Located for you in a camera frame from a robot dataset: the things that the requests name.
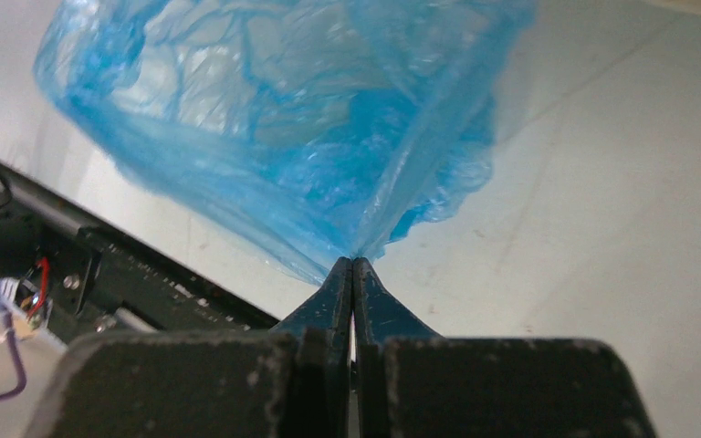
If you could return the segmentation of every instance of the white tabletop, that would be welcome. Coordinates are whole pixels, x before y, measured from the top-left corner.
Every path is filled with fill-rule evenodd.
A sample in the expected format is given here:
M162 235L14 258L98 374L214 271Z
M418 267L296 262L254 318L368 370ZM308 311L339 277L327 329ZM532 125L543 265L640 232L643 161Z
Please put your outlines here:
M314 287L124 180L39 95L57 4L0 0L0 159L284 317ZM389 245L383 282L447 336L603 339L661 436L701 436L701 17L542 0L499 88L493 180Z

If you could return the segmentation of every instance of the dust speck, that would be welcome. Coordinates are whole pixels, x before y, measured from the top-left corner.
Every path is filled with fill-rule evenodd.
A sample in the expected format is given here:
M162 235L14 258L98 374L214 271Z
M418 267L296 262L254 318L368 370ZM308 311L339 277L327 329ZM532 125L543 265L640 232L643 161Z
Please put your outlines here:
M631 436L639 438L644 436L641 424L639 424L638 421L634 418L625 418L624 420L622 420L622 424L624 424L624 427L627 428Z
M246 381L248 382L248 386L253 388L256 383L259 382L259 371L251 371L248 377L246 377Z

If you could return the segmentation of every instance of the black metal frame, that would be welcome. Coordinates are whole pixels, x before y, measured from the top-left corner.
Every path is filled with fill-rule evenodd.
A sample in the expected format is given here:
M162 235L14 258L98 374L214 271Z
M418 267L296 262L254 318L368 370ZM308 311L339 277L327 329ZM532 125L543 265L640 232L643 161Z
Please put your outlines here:
M0 219L26 218L49 259L47 328L69 343L102 329L269 329L278 320L0 162L14 199ZM0 192L0 203L4 194ZM16 301L39 288L24 278Z

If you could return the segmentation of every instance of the screw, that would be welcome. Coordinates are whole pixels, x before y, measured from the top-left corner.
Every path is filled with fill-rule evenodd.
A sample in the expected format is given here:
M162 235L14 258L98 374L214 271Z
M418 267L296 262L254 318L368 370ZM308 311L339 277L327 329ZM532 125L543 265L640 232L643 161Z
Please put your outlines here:
M112 329L116 325L117 319L115 319L112 315L103 315L95 320L95 331L101 333L108 329Z
M81 280L76 274L63 278L63 287L66 289L76 290L79 287L79 284L81 284Z

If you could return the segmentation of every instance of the blue plastic bag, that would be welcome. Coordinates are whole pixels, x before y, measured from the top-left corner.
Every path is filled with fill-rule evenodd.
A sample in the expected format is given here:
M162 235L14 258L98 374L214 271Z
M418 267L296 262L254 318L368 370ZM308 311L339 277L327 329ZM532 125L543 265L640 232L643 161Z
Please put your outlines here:
M131 177L307 281L453 215L533 0L66 0L39 87Z

